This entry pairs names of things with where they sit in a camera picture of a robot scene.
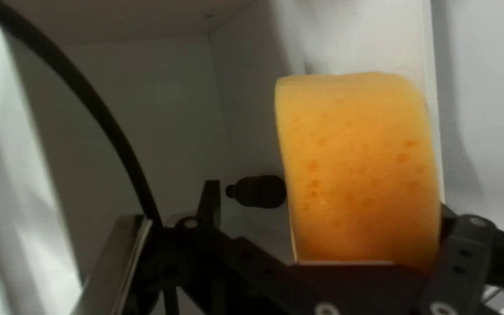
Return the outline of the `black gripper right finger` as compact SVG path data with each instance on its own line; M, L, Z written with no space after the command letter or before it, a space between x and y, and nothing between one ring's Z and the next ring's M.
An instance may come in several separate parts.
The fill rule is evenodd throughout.
M504 231L485 217L441 210L441 248L420 294L420 315L501 315L485 290L504 290Z

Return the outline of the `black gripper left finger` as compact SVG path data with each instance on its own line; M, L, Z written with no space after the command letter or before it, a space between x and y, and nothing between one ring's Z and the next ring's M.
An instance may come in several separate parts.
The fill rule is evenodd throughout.
M282 176L258 175L244 176L226 187L226 196L242 206L277 208L287 199L287 189Z

